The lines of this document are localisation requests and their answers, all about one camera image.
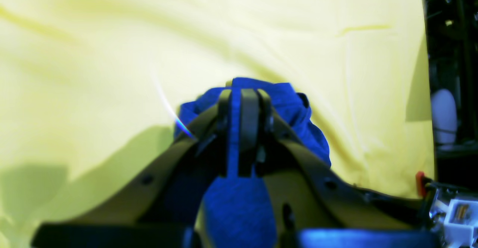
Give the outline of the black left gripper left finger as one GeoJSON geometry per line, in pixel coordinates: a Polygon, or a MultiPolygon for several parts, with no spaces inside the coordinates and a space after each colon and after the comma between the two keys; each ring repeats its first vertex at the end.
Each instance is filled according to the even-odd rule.
{"type": "Polygon", "coordinates": [[[202,197],[227,173],[227,130],[232,91],[202,112],[115,195],[67,222],[43,223],[34,248],[201,248],[194,225],[202,197]]]}

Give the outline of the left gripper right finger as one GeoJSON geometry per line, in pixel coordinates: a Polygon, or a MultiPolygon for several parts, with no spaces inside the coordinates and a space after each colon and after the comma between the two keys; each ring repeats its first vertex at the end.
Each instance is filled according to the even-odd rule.
{"type": "Polygon", "coordinates": [[[263,90],[240,95],[239,176],[268,185],[280,248],[438,248],[436,234],[381,211],[307,149],[263,90]]]}

